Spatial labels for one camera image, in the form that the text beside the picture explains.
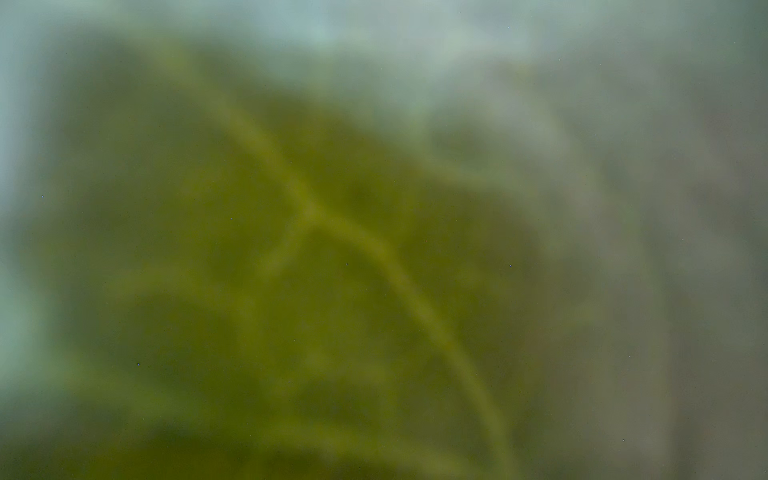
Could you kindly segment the blue hydrangea flower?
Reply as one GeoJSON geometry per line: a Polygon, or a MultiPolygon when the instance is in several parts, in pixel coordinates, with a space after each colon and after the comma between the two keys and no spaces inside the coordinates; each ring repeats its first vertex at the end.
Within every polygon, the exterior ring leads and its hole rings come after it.
{"type": "Polygon", "coordinates": [[[763,1],[5,1],[5,479],[763,479],[763,1]]]}

